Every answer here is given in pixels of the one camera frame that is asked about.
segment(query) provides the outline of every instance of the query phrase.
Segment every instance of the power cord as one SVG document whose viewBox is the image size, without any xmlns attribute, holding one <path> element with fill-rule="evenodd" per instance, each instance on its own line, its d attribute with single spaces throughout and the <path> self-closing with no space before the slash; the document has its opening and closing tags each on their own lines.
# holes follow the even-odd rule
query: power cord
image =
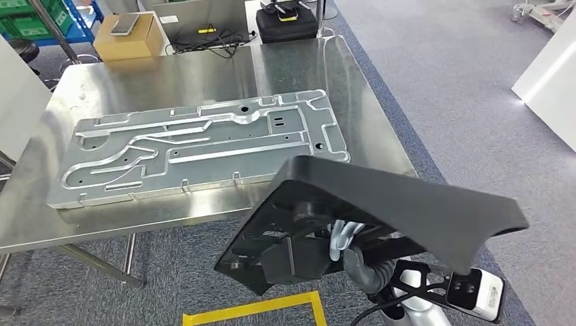
<svg viewBox="0 0 576 326">
<path fill-rule="evenodd" d="M 214 29 L 214 26 L 212 24 L 210 24 L 208 28 Z M 202 43 L 180 43 L 180 42 L 177 42 L 176 44 L 168 44 L 164 48 L 164 52 L 166 53 L 166 55 L 168 55 L 168 47 L 172 46 L 173 49 L 175 49 L 173 54 L 180 54 L 180 53 L 193 52 L 193 51 L 199 51 L 199 50 L 208 50 L 208 51 L 216 54 L 217 56 L 219 56 L 223 59 L 230 59 L 235 55 L 236 50 L 238 49 L 240 44 L 248 44 L 248 43 L 252 42 L 256 37 L 258 37 L 258 33 L 256 33 L 255 31 L 251 31 L 250 35 L 252 35 L 252 38 L 250 38 L 248 41 L 244 42 L 244 36 L 242 34 L 233 33 L 229 29 L 224 29 L 224 30 L 222 30 L 221 33 L 216 34 L 216 39 L 213 39 L 213 40 L 208 40 L 206 38 L 200 39 L 201 41 L 203 41 Z M 224 41 L 224 39 L 227 37 L 230 37 L 232 40 L 234 40 L 235 36 L 239 36 L 240 40 L 229 41 L 229 42 Z M 177 48 L 175 46 L 181 46 L 183 48 L 176 50 Z M 227 55 L 223 55 L 221 53 L 218 53 L 218 52 L 216 52 L 216 50 L 223 50 Z"/>
<path fill-rule="evenodd" d="M 391 306 L 396 306 L 397 304 L 402 303 L 402 301 L 410 299 L 411 297 L 414 297 L 414 294 L 406 294 L 403 295 L 395 300 L 392 300 L 390 302 L 387 302 L 385 304 L 377 304 L 374 307 L 365 310 L 364 312 L 362 312 L 361 314 L 358 315 L 358 317 L 356 317 L 354 319 L 354 321 L 352 321 L 352 323 L 350 324 L 350 326 L 356 326 L 358 325 L 364 318 L 368 317 L 369 315 L 377 312 L 378 310 L 382 310 Z"/>
</svg>

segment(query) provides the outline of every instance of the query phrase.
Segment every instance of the white panel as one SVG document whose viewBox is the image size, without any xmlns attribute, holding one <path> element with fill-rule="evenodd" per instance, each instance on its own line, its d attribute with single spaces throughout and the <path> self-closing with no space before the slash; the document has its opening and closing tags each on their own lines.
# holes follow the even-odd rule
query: white panel
<svg viewBox="0 0 576 326">
<path fill-rule="evenodd" d="M 0 151 L 18 161 L 52 93 L 2 37 L 0 71 Z"/>
<path fill-rule="evenodd" d="M 576 151 L 576 14 L 566 19 L 512 90 Z"/>
</svg>

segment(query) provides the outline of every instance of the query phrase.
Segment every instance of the yellow label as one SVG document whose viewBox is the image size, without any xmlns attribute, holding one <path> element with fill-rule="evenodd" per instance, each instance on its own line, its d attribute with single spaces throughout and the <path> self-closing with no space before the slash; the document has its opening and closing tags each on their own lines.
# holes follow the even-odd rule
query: yellow label
<svg viewBox="0 0 576 326">
<path fill-rule="evenodd" d="M 293 22 L 294 20 L 297 20 L 298 17 L 294 16 L 294 17 L 288 17 L 288 18 L 280 18 L 281 22 Z"/>
<path fill-rule="evenodd" d="M 216 29 L 198 29 L 199 34 L 215 33 Z"/>
<path fill-rule="evenodd" d="M 182 324 L 183 326 L 197 326 L 216 323 L 218 321 L 226 321 L 228 319 L 245 317 L 251 314 L 290 308 L 301 304 L 312 304 L 312 312 L 314 313 L 314 320 L 316 321 L 317 326 L 328 325 L 326 323 L 326 317 L 324 316 L 324 309 L 322 309 L 322 303 L 320 302 L 318 291 L 290 295 L 288 297 L 279 297 L 272 300 L 255 302 L 254 304 L 245 304 L 244 306 L 203 312 L 202 314 L 184 314 Z"/>
</svg>

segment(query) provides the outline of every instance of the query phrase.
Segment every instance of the aluminum plate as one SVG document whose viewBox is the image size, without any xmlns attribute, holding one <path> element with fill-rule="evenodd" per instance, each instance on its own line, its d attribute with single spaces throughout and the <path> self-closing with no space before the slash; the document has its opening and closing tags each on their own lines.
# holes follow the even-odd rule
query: aluminum plate
<svg viewBox="0 0 576 326">
<path fill-rule="evenodd" d="M 269 181 L 297 155 L 350 161 L 323 90 L 80 120 L 48 205 L 72 209 Z"/>
</svg>

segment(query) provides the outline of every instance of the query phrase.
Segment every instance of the floor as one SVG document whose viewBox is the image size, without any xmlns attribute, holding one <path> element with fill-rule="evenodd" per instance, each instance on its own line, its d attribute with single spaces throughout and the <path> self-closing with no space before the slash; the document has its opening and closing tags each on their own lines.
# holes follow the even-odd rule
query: floor
<svg viewBox="0 0 576 326">
<path fill-rule="evenodd" d="M 336 3 L 341 15 L 328 26 L 347 39 L 419 175 L 517 198 L 530 219 L 530 230 L 491 240 L 490 250 L 479 256 L 481 267 L 503 272 L 514 288 L 503 325 L 571 325 L 576 285 L 564 282 L 570 265 L 563 262 L 573 261 L 576 252 L 569 237 L 576 161 L 510 91 L 550 33 L 530 21 L 510 22 L 508 0 Z M 86 45 L 75 48 L 92 51 Z M 58 48 L 43 48 L 34 67 L 50 78 L 65 58 Z M 22 312 L 0 322 L 180 325 L 183 312 L 260 300 L 212 271 L 237 223 L 139 234 L 134 274 L 147 280 L 143 290 L 121 286 L 50 250 L 16 254 L 0 286 L 0 304 Z M 126 239 L 115 238 L 82 246 L 120 266 L 125 244 Z M 341 274 L 275 287 L 265 299 L 311 289 L 320 291 L 329 325 L 348 325 L 370 305 Z M 448 316 L 455 326 L 489 325 L 455 312 Z M 270 325 L 272 320 L 313 323 L 310 307 L 302 306 L 221 324 Z M 369 319 L 363 325 L 381 324 Z"/>
<path fill-rule="evenodd" d="M 531 228 L 488 248 L 536 324 L 573 325 L 574 152 L 510 90 L 551 33 L 508 0 L 336 3 L 446 181 L 519 200 Z"/>
</svg>

